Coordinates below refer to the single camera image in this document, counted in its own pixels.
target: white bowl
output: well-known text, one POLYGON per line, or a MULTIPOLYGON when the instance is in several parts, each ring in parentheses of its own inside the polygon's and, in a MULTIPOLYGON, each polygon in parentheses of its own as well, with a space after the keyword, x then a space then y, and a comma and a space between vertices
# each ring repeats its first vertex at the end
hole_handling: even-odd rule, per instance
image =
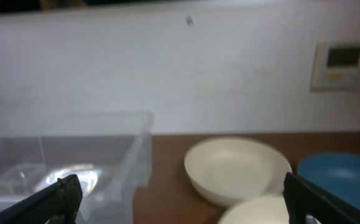
POLYGON ((216 138, 194 145, 185 155, 185 169, 194 188, 223 207, 281 194, 285 175, 292 171, 273 147, 244 138, 216 138))
POLYGON ((218 224, 288 224, 289 215, 283 197, 258 198, 230 208, 218 224))

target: blue plate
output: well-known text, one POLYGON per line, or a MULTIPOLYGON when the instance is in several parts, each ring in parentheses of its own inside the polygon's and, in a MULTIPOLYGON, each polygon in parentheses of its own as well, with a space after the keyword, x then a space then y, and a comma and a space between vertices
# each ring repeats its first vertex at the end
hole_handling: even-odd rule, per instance
POLYGON ((298 163, 298 174, 360 209, 360 156, 323 153, 298 163))

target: white panel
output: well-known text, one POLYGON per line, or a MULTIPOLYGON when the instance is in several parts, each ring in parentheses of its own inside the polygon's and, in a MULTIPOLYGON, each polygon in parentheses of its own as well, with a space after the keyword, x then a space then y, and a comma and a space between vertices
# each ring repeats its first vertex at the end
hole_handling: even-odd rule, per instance
POLYGON ((154 133, 360 130, 360 88, 309 91, 316 43, 340 40, 360 40, 360 0, 0 17, 0 114, 151 110, 154 133))

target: wooden table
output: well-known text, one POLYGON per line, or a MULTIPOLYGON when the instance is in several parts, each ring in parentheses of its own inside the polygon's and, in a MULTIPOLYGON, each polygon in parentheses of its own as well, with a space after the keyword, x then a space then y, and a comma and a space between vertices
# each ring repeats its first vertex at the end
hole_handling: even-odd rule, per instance
MULTIPOLYGON (((360 153, 360 133, 246 134, 277 148, 293 169, 300 159, 326 151, 360 153)), ((152 177, 134 197, 134 224, 215 224, 224 213, 192 188, 183 166, 190 146, 212 135, 154 136, 152 177)))

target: wall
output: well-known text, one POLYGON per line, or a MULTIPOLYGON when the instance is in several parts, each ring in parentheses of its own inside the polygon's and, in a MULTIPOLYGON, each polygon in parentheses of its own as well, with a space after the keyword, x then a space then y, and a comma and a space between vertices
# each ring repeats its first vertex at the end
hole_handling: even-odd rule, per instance
POLYGON ((160 134, 360 130, 360 87, 309 91, 316 43, 360 40, 360 0, 217 2, 0 17, 0 114, 151 110, 160 134))

